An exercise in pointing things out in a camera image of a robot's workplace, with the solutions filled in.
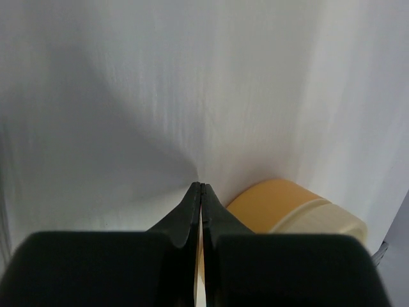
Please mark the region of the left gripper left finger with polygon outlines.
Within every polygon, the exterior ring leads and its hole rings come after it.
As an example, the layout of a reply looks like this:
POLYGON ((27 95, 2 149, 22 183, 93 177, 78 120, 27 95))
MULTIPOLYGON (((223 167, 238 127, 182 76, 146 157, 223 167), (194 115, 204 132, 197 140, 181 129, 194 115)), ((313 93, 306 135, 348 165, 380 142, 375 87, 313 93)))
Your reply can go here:
POLYGON ((194 306, 201 185, 144 232, 36 232, 1 279, 2 306, 194 306))

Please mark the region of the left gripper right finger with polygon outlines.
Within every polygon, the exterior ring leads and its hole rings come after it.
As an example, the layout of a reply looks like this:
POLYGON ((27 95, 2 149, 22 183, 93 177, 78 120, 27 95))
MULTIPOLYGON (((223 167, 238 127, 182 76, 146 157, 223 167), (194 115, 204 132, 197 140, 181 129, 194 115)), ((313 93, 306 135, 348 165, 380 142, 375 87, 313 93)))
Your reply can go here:
POLYGON ((201 185, 208 306, 389 306, 372 258, 347 235, 256 234, 201 185))

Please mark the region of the round beige lunch container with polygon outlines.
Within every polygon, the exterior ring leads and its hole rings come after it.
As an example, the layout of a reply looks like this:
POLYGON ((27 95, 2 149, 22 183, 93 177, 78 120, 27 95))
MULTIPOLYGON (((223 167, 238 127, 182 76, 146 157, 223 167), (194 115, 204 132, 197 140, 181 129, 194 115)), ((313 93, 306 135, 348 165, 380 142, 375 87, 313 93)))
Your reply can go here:
POLYGON ((328 203, 294 182, 273 179, 245 190, 227 210, 252 232, 270 233, 287 217, 328 203))

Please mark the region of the round beige container lid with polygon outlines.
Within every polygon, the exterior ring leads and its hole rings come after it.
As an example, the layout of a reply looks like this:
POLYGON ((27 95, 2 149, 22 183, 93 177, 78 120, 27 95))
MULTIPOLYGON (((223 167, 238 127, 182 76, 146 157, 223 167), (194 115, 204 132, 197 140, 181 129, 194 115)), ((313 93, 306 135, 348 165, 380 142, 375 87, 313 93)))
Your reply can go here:
POLYGON ((367 246, 367 225, 328 200, 308 201, 286 214, 270 233, 347 235, 367 246))

